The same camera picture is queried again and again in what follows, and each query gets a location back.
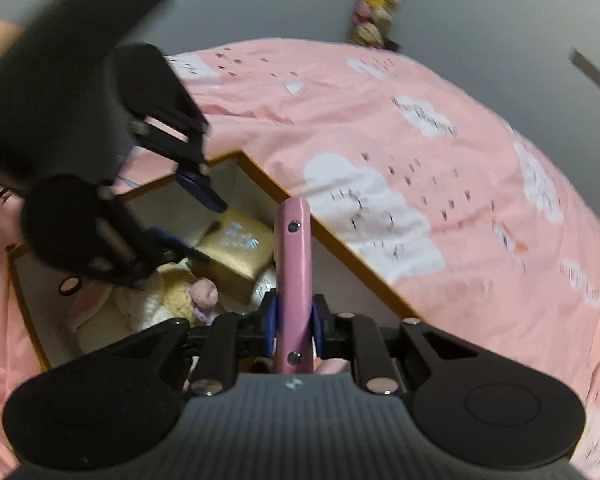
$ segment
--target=bed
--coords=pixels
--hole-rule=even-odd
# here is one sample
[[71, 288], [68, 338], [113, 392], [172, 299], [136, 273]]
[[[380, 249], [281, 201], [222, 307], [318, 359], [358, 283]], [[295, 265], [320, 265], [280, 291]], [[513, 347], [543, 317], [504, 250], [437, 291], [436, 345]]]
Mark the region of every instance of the bed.
[[[529, 140], [387, 51], [268, 39], [168, 61], [209, 157], [243, 150], [428, 322], [576, 391], [573, 463], [600, 480], [600, 220]], [[117, 191], [172, 169], [138, 152]], [[40, 370], [7, 279], [17, 213], [0, 203], [0, 406]], [[13, 464], [0, 429], [0, 478]]]

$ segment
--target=white triangle print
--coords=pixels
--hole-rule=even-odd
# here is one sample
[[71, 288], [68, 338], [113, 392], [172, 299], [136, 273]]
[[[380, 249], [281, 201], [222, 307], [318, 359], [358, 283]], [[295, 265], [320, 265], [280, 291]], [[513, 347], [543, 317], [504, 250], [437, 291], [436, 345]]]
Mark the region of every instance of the white triangle print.
[[285, 83], [286, 89], [289, 90], [289, 93], [291, 95], [296, 95], [299, 91], [299, 89], [301, 89], [304, 86], [304, 79], [297, 79], [295, 81], [290, 81], [288, 83]]

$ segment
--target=round hole in box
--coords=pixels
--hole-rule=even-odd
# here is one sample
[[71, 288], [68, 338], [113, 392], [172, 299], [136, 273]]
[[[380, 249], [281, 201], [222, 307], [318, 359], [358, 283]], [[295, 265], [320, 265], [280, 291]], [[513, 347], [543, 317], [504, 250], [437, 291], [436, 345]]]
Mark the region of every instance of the round hole in box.
[[77, 276], [65, 278], [58, 287], [61, 296], [72, 296], [82, 288], [82, 280]]

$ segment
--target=open storage box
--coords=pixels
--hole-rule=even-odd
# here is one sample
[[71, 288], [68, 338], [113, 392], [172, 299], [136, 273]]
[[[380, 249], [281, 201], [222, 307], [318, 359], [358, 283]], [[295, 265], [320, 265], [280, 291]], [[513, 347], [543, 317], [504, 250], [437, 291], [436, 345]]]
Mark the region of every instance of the open storage box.
[[[278, 204], [288, 194], [243, 152], [210, 161], [214, 189], [228, 205], [272, 228]], [[195, 246], [216, 215], [184, 191], [171, 175], [122, 195], [128, 208], [145, 227], [159, 227]], [[332, 312], [366, 314], [379, 326], [395, 326], [410, 307], [389, 286], [313, 219], [314, 293], [323, 294]], [[11, 279], [30, 338], [43, 370], [81, 355], [67, 328], [75, 295], [63, 296], [59, 287], [72, 275], [42, 264], [26, 245], [9, 254]], [[226, 310], [240, 306], [222, 298]]]

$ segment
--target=pink handle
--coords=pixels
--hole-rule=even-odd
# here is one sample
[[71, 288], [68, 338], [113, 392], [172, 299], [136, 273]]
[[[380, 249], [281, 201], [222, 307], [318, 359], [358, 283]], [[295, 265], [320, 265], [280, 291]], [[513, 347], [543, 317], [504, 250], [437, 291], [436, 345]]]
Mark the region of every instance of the pink handle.
[[311, 213], [304, 198], [285, 200], [276, 216], [276, 328], [275, 371], [311, 374], [314, 346], [311, 333], [313, 286], [311, 274]]

